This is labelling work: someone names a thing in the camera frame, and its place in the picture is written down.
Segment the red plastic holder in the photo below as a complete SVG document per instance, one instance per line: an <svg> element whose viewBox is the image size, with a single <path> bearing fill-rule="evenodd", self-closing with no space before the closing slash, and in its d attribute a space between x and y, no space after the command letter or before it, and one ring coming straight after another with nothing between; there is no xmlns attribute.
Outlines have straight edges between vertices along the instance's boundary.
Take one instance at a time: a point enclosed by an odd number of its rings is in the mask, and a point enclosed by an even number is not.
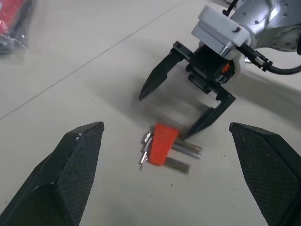
<svg viewBox="0 0 301 226"><path fill-rule="evenodd" d="M150 163L158 166L162 166L164 164L178 134L178 129L159 123L156 124L154 139L150 151Z"/></svg>

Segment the red object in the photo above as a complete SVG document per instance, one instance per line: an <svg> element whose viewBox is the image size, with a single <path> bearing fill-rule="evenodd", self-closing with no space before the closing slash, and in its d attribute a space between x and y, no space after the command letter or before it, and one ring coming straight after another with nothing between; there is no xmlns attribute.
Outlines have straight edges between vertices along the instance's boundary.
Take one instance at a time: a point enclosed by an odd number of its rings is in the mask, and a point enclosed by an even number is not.
<svg viewBox="0 0 301 226"><path fill-rule="evenodd" d="M25 0L0 0L0 34L6 34L18 19Z"/></svg>
<svg viewBox="0 0 301 226"><path fill-rule="evenodd" d="M154 139L150 151L150 163L162 166L177 138L179 130L162 124L155 127Z"/></svg>

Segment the tile floor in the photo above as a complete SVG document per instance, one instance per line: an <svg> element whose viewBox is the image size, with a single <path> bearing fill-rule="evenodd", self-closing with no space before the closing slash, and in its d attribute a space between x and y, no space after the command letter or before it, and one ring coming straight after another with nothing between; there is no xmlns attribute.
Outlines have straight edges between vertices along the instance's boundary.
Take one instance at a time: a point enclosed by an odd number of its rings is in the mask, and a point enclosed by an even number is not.
<svg viewBox="0 0 301 226"><path fill-rule="evenodd" d="M202 160L171 153L193 165L189 175L149 164L140 172L137 164L141 137L150 126L164 121L186 128L201 114L201 102L212 103L213 97L188 82L184 62L149 98L137 101L150 71L176 40L197 47L190 33L208 2L38 1L29 49L0 60L0 212L67 131L103 121L82 226L266 225L228 128L234 121L262 127L298 151L298 75L276 76L247 65L226 86L237 101L190 139L203 147ZM209 4L222 10L217 3ZM298 63L295 55L263 51L279 66Z"/></svg>

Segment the screw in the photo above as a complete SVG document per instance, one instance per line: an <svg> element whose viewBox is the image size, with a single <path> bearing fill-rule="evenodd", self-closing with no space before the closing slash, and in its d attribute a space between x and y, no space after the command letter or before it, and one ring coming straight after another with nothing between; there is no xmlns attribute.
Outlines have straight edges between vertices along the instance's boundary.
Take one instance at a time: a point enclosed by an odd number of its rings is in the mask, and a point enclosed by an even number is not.
<svg viewBox="0 0 301 226"><path fill-rule="evenodd" d="M233 30L233 33L238 33L238 32L240 32L241 31L241 28L240 27L237 27L237 28L235 28L234 30Z"/></svg>

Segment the robotic arm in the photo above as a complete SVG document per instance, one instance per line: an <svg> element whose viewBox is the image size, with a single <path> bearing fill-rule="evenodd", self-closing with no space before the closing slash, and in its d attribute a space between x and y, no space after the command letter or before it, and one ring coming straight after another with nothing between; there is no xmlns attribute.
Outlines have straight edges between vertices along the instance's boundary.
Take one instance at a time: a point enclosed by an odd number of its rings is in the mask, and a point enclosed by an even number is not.
<svg viewBox="0 0 301 226"><path fill-rule="evenodd" d="M222 13L205 6L192 34L200 40L192 52L178 41L168 56L151 72L140 93L142 100L167 79L167 73L180 61L188 61L188 79L206 94L214 92L220 101L217 108L209 108L182 135L186 139L205 129L235 101L221 85L235 73L241 54L263 71L290 75L301 71L274 67L273 62L256 51L268 47L278 51L297 51L301 55L301 1L299 0L234 0ZM231 18L229 14L237 4Z"/></svg>

